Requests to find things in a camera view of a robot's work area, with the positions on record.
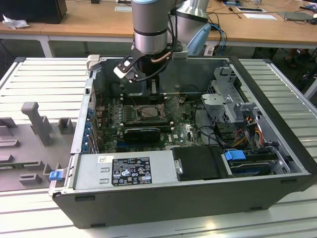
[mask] table leg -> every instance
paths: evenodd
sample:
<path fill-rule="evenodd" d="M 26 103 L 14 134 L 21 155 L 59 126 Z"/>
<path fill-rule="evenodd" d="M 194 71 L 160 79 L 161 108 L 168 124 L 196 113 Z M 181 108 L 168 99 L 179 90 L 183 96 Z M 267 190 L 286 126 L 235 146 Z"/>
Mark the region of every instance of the table leg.
<path fill-rule="evenodd" d="M 90 52 L 89 52 L 88 42 L 87 42 L 87 41 L 84 41 L 83 43 L 84 43 L 85 53 L 86 53 L 86 54 L 89 54 Z"/>
<path fill-rule="evenodd" d="M 312 78 L 316 74 L 316 72 L 317 72 L 317 66 L 315 66 L 315 68 L 308 74 L 307 81 L 310 78 Z M 317 80 L 313 82 L 313 84 L 309 87 L 309 89 L 306 91 L 304 96 L 310 100 L 316 91 L 317 91 Z"/>
<path fill-rule="evenodd" d="M 46 58 L 54 58 L 54 51 L 50 45 L 50 40 L 48 36 L 40 36 L 39 41 L 41 43 L 44 55 Z"/>

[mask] computer case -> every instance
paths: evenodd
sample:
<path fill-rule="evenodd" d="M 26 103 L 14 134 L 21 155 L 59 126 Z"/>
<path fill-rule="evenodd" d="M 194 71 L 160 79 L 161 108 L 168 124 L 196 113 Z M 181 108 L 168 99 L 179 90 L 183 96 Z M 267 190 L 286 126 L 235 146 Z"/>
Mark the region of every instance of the computer case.
<path fill-rule="evenodd" d="M 66 15 L 65 0 L 0 1 L 0 13 L 15 20 L 60 24 Z"/>

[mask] white sticker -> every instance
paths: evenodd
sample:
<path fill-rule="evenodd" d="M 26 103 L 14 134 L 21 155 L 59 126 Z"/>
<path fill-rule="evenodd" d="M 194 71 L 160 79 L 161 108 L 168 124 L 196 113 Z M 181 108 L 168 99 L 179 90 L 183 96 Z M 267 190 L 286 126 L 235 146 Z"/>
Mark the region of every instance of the white sticker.
<path fill-rule="evenodd" d="M 132 11 L 132 7 L 130 6 L 116 6 L 114 8 L 115 11 L 125 11 L 125 12 L 131 12 Z"/>
<path fill-rule="evenodd" d="M 149 180 L 149 179 L 151 179 L 151 176 L 143 176 L 141 178 L 142 178 L 142 180 Z"/>
<path fill-rule="evenodd" d="M 98 163 L 112 163 L 113 155 L 99 156 Z"/>

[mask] paper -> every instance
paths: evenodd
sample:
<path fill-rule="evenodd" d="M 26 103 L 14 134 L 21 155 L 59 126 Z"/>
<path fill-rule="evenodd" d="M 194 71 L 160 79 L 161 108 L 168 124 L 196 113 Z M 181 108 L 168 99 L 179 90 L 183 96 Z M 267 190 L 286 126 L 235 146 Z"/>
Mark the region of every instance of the paper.
<path fill-rule="evenodd" d="M 25 20 L 13 20 L 13 19 L 7 18 L 4 14 L 3 14 L 2 23 L 6 25 L 7 27 L 12 28 L 14 30 L 16 28 L 23 28 L 23 27 L 30 26 Z"/>
<path fill-rule="evenodd" d="M 272 15 L 266 15 L 266 14 L 252 14 L 252 13 L 244 13 L 248 19 L 263 19 L 263 20 L 277 20 Z"/>
<path fill-rule="evenodd" d="M 131 12 L 132 11 L 132 7 L 130 6 L 116 6 L 114 8 L 115 11 L 126 11 L 126 12 Z"/>

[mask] blue latch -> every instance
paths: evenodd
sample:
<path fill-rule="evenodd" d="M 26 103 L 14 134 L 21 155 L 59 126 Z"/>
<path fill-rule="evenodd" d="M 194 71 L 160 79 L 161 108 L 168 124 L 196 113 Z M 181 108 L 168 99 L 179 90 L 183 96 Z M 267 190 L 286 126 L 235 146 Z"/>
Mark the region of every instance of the blue latch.
<path fill-rule="evenodd" d="M 91 122 L 86 122 L 85 128 L 91 128 Z"/>
<path fill-rule="evenodd" d="M 61 180 L 63 180 L 63 171 L 52 171 L 51 173 L 50 173 L 50 181 L 55 181 L 55 180 L 57 180 L 57 181 L 61 181 Z"/>
<path fill-rule="evenodd" d="M 90 135 L 90 133 L 91 133 L 90 128 L 85 128 L 84 129 L 84 135 Z"/>
<path fill-rule="evenodd" d="M 88 151 L 88 143 L 87 143 L 87 142 L 86 142 L 86 143 L 83 143 L 83 144 L 81 145 L 81 148 L 82 148 L 83 152 L 87 152 L 87 151 Z"/>
<path fill-rule="evenodd" d="M 87 117 L 88 117 L 88 118 L 91 118 L 92 115 L 93 115 L 93 113 L 94 113 L 94 111 L 93 111 L 91 108 L 88 108 L 88 109 L 87 109 Z"/>
<path fill-rule="evenodd" d="M 246 156 L 242 150 L 228 150 L 224 153 L 227 160 L 245 160 Z"/>

